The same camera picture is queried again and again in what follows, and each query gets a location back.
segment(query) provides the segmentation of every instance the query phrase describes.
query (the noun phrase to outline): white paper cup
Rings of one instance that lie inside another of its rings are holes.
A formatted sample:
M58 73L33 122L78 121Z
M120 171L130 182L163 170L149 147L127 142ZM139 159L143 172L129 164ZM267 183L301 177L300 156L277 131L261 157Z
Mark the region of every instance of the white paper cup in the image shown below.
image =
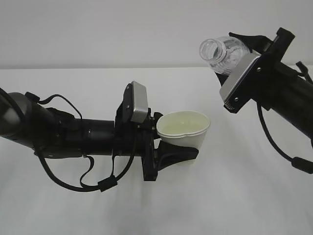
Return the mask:
M210 119L202 113L182 111L162 116L156 130L164 142L200 149L210 124Z

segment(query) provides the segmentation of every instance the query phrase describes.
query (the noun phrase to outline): white tabletop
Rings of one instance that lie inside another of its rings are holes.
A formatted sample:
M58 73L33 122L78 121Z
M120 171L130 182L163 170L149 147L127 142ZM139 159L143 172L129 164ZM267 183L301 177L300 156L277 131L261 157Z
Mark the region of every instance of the white tabletop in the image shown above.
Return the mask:
M147 87L153 112L195 110L212 120L194 162L173 165L156 182L144 182L136 158L118 186L104 193L59 187L30 149L1 139L1 235L313 233L313 176L292 168L271 147L254 101L236 115L223 108L210 69L0 70L0 77L7 92L30 91L42 99L62 94L84 118L105 120L114 120L126 85L136 80ZM50 106L74 114L60 99ZM273 111L265 119L285 152L313 159L307 137ZM118 158L116 172L127 159ZM89 166L83 158L48 163L75 185ZM86 183L110 172L111 158L97 156Z

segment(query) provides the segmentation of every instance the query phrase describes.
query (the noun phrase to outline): white wall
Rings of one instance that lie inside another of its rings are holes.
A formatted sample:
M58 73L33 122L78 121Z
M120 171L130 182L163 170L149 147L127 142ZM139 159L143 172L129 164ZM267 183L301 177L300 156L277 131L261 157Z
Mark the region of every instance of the white wall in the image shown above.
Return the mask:
M313 63L312 0L2 0L0 68L205 66L199 44L233 31L296 35Z
M32 151L0 140L1 235L311 235L313 177L280 157L267 141L256 105L228 113L210 69L0 70L8 92L41 98L65 95L84 118L113 120L127 83L147 87L156 112L196 110L212 119L198 158L143 182L140 159L119 185L104 193L76 193L55 185ZM72 112L63 101L51 106ZM291 156L312 160L307 137L274 112L265 118L277 144ZM119 158L116 172L126 164ZM87 160L50 160L71 184ZM108 156L96 157L86 182L111 172Z

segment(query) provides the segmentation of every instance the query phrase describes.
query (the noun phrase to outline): black cable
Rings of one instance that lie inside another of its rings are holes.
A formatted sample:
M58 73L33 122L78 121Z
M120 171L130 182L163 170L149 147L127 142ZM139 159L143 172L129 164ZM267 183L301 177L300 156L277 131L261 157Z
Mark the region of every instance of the black cable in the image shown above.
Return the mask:
M90 166L89 169L80 177L79 179L79 184L81 185L81 187L83 188L99 188L98 185L94 185L94 186L90 186L90 185L86 185L83 183L83 178L92 170L93 166L94 166L94 159L91 156L86 156L86 158L89 159L90 161Z
M136 153L136 145L137 145L137 131L135 129L135 132L134 132L134 143L133 143L133 149L132 149L132 152L131 152L131 155L130 155L130 158L125 166L125 168L122 170L122 172L116 177L116 180L120 180L126 173L127 171L130 169L133 161L134 161L134 157L135 157L135 153ZM112 160L113 161L113 169L112 169L112 174L114 174L114 159Z
M44 99L44 100L40 100L38 101L39 104L42 104L42 105L45 105L47 103L49 103L53 98L55 97L60 97L62 98L63 100L65 100L79 115L80 119L82 120L83 119L83 116L82 114L80 113L80 111L68 100L66 99L64 96L60 95L60 94L54 94L50 97L48 97L47 99Z
M301 72L298 73L299 76L304 77L305 80L311 84L313 84L313 81L309 75L309 70L308 68L301 62L297 62L295 65L300 69Z
M270 142L270 144L273 146L273 148L283 157L285 158L286 160L288 161L292 161L292 157L288 156L283 150L281 150L277 144L275 143L275 141L273 140L273 138L271 137L269 131L268 131L268 128L265 124L265 120L264 120L264 117L263 117L263 112L262 112L262 106L259 102L257 102L257 109L258 109L258 115L259 115L259 119L260 119L260 122L261 122L261 125L262 125L262 128L265 132L265 135L268 139L268 141Z

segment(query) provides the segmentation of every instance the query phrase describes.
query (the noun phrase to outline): clear plastic bottle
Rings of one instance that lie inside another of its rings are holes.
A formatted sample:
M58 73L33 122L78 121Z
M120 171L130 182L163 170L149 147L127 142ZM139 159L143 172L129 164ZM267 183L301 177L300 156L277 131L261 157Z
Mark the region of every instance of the clear plastic bottle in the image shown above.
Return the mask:
M240 59L250 53L248 47L239 39L220 37L207 39L200 45L200 56L216 72L230 75Z

